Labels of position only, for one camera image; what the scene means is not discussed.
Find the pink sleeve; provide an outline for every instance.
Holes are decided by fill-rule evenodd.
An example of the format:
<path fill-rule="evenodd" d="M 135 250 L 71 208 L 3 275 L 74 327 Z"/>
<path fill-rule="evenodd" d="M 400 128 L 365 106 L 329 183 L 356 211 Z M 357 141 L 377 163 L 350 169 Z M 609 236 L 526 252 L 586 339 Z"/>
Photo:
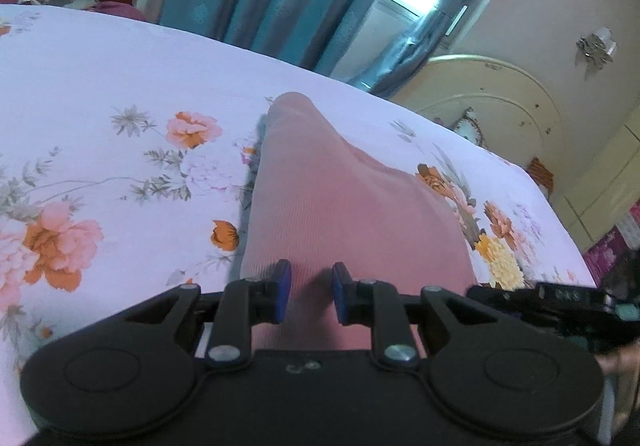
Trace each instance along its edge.
<path fill-rule="evenodd" d="M 279 96 L 266 122 L 241 276 L 287 258 L 293 284 L 286 321 L 255 328 L 255 348 L 369 348 L 368 329 L 337 322 L 334 262 L 402 294 L 475 283 L 458 221 L 431 188 L 351 146 L 300 93 Z"/>

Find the white bed sheet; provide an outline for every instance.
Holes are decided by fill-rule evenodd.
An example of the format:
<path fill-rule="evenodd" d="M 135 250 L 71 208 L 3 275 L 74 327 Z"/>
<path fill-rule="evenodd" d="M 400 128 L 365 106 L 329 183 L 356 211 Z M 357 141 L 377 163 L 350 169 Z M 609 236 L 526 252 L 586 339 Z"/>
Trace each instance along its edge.
<path fill-rule="evenodd" d="M 0 445 L 34 426 L 39 346 L 182 282 L 221 290 L 246 240 L 259 121 L 309 96 L 351 144 L 447 198 L 479 283 L 593 285 L 517 166 L 340 82 L 185 32 L 0 6 Z"/>

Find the folded clothing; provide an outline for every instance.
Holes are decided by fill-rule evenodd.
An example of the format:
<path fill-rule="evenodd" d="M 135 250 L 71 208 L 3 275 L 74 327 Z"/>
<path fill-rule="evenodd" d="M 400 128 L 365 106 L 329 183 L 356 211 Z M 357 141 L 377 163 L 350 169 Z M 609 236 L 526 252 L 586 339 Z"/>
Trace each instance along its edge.
<path fill-rule="evenodd" d="M 367 349 L 370 332 L 342 327 L 331 266 L 393 283 L 402 294 L 439 285 L 462 294 L 476 282 L 458 220 L 443 197 L 346 142 L 298 93 L 266 118 L 241 277 L 292 265 L 287 317 L 254 329 L 254 348 Z"/>

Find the cream cabinet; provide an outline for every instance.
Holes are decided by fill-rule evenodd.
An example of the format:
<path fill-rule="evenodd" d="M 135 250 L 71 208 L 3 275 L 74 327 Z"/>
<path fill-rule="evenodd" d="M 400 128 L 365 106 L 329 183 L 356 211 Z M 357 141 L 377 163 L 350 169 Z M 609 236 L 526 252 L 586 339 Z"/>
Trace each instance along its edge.
<path fill-rule="evenodd" d="M 640 198 L 640 106 L 553 207 L 581 251 L 589 249 Z"/>

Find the pile of clothes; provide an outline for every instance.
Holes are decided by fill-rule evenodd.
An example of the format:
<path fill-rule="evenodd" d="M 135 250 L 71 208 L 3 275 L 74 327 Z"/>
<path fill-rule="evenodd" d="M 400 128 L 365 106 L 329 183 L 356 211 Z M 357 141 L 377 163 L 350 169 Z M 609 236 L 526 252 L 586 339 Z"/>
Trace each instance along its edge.
<path fill-rule="evenodd" d="M 0 4 L 66 7 L 67 9 L 101 12 L 146 22 L 144 14 L 135 7 L 121 2 L 101 2 L 100 0 L 0 0 Z"/>

